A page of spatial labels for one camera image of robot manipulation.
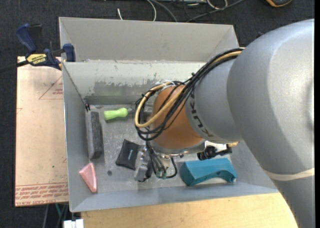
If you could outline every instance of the blue clamp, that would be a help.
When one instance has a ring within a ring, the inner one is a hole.
[[[75,49],[71,43],[66,43],[63,46],[63,50],[64,50],[65,54],[67,55],[66,60],[68,62],[75,62],[76,61],[76,56],[75,56],[76,54],[74,51]]]
[[[16,31],[15,34],[20,41],[27,49],[29,50],[29,53],[26,55],[29,56],[30,54],[34,53],[37,50],[37,46],[35,45],[34,41],[32,40],[28,27],[30,25],[28,23],[20,26]]]
[[[66,53],[66,60],[69,62],[76,61],[76,54],[75,49],[70,43],[66,43],[63,46],[63,49],[51,51],[50,49],[44,49],[44,54],[35,54],[37,50],[37,46],[34,43],[32,37],[29,33],[29,24],[26,23],[20,26],[16,31],[15,34],[25,47],[28,49],[28,54],[25,56],[26,62],[18,63],[16,66],[31,64],[32,66],[50,66],[53,68],[61,69],[61,62],[56,59],[57,55],[61,55],[62,53]]]
[[[179,173],[188,186],[194,186],[211,178],[222,178],[232,183],[238,177],[228,158],[187,161],[182,164]]]

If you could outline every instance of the teal plastic part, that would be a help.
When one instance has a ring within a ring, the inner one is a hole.
[[[228,183],[237,178],[237,173],[228,158],[187,161],[182,164],[179,173],[188,186],[194,186],[211,178],[222,178]]]

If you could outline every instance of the wooden board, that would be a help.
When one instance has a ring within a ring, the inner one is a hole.
[[[280,193],[83,212],[85,228],[297,228]]]

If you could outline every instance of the cardboard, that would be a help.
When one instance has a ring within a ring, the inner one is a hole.
[[[69,200],[62,72],[17,69],[15,206]]]

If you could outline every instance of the pink eraser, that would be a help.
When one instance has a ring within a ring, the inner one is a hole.
[[[97,191],[97,177],[94,164],[87,164],[82,170],[79,171],[79,174],[89,187],[90,191],[95,193]]]

